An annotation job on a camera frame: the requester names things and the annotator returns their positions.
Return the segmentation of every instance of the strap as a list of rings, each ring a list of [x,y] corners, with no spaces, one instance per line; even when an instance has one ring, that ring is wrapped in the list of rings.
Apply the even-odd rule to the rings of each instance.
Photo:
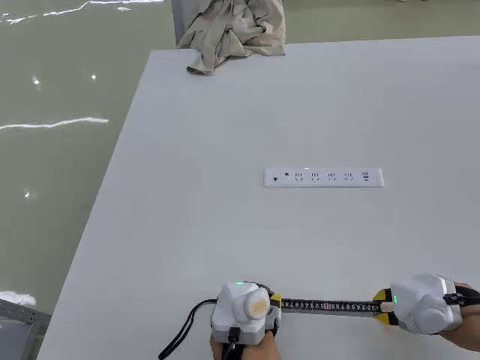
[[[457,285],[456,294],[447,294],[443,297],[448,305],[460,305],[462,308],[471,305],[480,305],[480,292],[469,287]]]

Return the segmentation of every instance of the table surface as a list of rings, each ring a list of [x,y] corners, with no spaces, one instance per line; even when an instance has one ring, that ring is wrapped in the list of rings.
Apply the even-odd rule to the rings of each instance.
[[[226,281],[371,299],[419,272],[480,287],[480,37],[309,43],[185,71],[154,51],[40,360],[156,359]],[[381,167],[383,189],[263,187],[265,167]],[[199,311],[172,359],[210,359]],[[285,314],[284,359],[474,359],[373,319]]]

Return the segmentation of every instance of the human hand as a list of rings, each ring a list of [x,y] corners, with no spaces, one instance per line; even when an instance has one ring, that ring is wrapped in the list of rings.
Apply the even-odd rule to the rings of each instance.
[[[210,347],[214,360],[222,360],[223,344],[210,337]],[[241,360],[281,360],[271,331],[267,331],[258,345],[247,345],[243,350]]]
[[[456,285],[472,289],[465,283]],[[459,347],[480,352],[480,305],[462,307],[461,313],[462,324],[454,330],[440,332],[440,336]]]

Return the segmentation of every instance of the floor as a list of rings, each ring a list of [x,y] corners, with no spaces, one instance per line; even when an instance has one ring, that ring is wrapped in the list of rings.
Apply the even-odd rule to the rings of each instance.
[[[290,43],[480,35],[476,0],[284,6]],[[171,3],[4,0],[0,44],[0,290],[52,312],[149,52],[175,47]]]

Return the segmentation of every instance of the measuring tape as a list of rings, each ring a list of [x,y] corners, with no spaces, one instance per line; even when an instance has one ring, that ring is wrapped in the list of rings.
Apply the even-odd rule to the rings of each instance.
[[[398,325],[393,313],[396,298],[391,289],[381,289],[372,301],[329,301],[305,300],[301,298],[281,298],[272,294],[270,304],[281,309],[282,313],[337,315],[347,317],[375,317],[386,325]]]

